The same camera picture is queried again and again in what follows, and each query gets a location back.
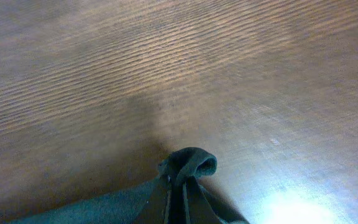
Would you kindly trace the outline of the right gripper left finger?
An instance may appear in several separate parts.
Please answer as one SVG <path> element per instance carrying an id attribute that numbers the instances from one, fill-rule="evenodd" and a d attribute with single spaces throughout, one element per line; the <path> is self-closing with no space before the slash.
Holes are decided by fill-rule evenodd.
<path id="1" fill-rule="evenodd" d="M 150 198 L 134 220 L 134 224 L 168 224 L 172 185 L 169 176 L 158 179 Z"/>

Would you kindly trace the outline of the dark green t-shirt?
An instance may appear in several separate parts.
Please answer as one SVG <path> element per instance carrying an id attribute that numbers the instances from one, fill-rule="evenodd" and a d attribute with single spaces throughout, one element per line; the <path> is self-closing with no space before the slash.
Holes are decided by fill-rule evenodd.
<path id="1" fill-rule="evenodd" d="M 105 194 L 89 200 L 79 201 L 54 210 L 20 218 L 16 223 L 127 223 L 134 220 L 142 211 L 155 188 L 158 179 L 169 176 L 172 185 L 169 223 L 183 223 L 183 184 L 190 177 L 198 180 L 202 176 L 213 175 L 217 169 L 214 155 L 197 147 L 186 147 L 171 153 L 158 166 L 156 178 L 134 188 Z M 213 212 L 222 223 L 247 223 L 247 220 L 232 207 L 211 195 L 202 185 L 200 189 Z"/>

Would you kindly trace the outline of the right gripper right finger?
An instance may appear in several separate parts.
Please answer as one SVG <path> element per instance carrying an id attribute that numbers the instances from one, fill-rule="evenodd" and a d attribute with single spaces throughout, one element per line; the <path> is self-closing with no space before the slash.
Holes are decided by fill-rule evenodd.
<path id="1" fill-rule="evenodd" d="M 183 199 L 186 224 L 221 224 L 194 177 L 183 184 Z"/>

